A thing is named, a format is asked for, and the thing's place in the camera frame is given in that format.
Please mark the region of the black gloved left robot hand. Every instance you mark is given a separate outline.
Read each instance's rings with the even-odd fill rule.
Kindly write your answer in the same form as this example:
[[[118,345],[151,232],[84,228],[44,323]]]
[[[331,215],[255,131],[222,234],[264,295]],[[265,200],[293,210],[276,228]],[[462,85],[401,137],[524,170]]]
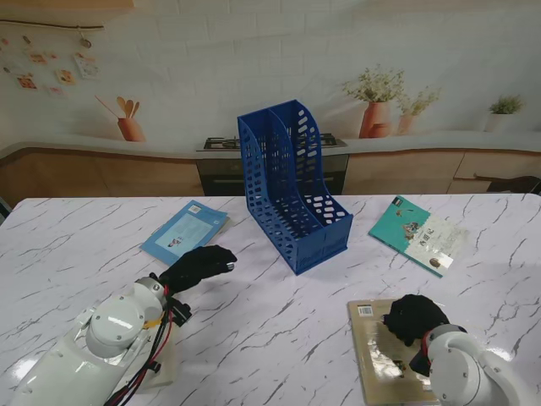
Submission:
[[[188,290],[203,279],[231,272],[237,257],[219,245],[201,246],[180,257],[158,278],[170,294]]]

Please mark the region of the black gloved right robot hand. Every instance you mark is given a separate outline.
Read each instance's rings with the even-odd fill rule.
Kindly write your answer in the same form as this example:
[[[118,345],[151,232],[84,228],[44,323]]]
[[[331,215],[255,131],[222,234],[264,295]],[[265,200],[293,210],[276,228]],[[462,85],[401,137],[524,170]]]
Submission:
[[[383,315],[383,324],[407,347],[422,339],[427,332],[449,323],[434,301],[416,294],[407,294],[395,300],[390,312]]]

